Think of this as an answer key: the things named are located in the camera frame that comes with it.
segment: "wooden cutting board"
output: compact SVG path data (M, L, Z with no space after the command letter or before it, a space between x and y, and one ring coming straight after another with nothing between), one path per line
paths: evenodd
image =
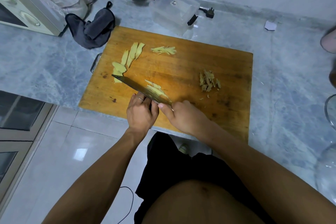
M134 42L146 45L124 76L143 86L147 85L145 79L161 85L172 101L189 100L210 120L248 141L253 54L190 40L115 27L79 107L126 118L135 91L123 83L114 83L112 62L121 62L124 51L130 50ZM177 52L157 55L151 51L160 46L175 46ZM221 81L220 90L201 91L199 73L203 69L211 70ZM162 113L154 125L178 131Z

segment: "clear plastic box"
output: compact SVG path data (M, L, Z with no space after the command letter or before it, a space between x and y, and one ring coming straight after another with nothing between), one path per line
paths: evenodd
M183 35L189 28L188 21L200 7L195 0L153 0L149 7L155 23Z

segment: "tile floor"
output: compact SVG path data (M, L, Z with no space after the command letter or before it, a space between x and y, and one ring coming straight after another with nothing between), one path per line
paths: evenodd
M72 183L128 128L122 121L96 114L59 107L44 137L34 153L22 179L10 200L0 224L40 224L48 211ZM147 145L155 134L149 130L135 151L121 186L137 189L147 163ZM177 146L183 140L175 138ZM197 141L189 142L191 155L211 154L211 149ZM121 188L102 223L116 224L129 212L132 193ZM130 214L122 224L134 223L134 213L142 199L134 194Z

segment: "kitchen knife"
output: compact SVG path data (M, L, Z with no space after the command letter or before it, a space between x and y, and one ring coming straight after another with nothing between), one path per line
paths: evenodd
M169 101L160 98L160 96L150 91L149 89L145 88L144 86L141 86L137 82L132 81L130 78L126 76L115 75L115 74L112 74L112 76L122 81L124 84L131 87L132 89L141 92L142 94L145 95L145 97L152 99L154 102L163 103L163 104L171 106L171 103Z

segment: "kitchen counter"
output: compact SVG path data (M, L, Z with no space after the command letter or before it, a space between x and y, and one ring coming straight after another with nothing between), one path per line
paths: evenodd
M88 19L107 1L97 0ZM152 21L148 6L110 1L121 26L176 36ZM324 102L335 93L328 80L334 55L320 46L328 22L211 6L215 17L200 12L186 38L253 53L249 145L315 187L314 165L336 136L324 115ZM267 19L278 22L276 31L263 28ZM2 24L0 46L0 90L73 109L79 109L91 64L104 48L82 48L69 30L55 37Z

